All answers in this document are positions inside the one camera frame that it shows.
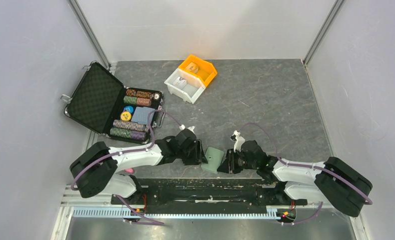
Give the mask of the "green card holder wallet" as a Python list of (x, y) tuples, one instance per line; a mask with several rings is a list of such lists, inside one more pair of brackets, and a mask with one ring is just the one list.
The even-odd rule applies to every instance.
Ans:
[(217, 174), (218, 168), (223, 161), (224, 152), (214, 147), (208, 147), (205, 153), (205, 157), (207, 163), (202, 163), (200, 165), (201, 169), (207, 172)]

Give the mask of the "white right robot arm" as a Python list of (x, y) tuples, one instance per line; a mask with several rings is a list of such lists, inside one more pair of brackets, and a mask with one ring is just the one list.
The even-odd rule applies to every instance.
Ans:
[(338, 157), (321, 162), (297, 162), (266, 154), (255, 140), (227, 151), (217, 171), (238, 174), (255, 170), (264, 180), (277, 182), (274, 198), (280, 204), (291, 200), (328, 203), (341, 213), (359, 216), (363, 206), (372, 205), (373, 184)]

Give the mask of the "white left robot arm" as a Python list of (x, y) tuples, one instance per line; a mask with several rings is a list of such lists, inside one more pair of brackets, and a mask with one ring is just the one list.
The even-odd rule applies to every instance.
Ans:
[(141, 166), (160, 166), (181, 160), (185, 166), (206, 164), (202, 142), (192, 127), (173, 136), (152, 140), (141, 146), (109, 147), (105, 142), (93, 144), (69, 167), (73, 176), (71, 189), (82, 198), (100, 193), (118, 195), (131, 204), (138, 203), (143, 191), (138, 181), (123, 171)]

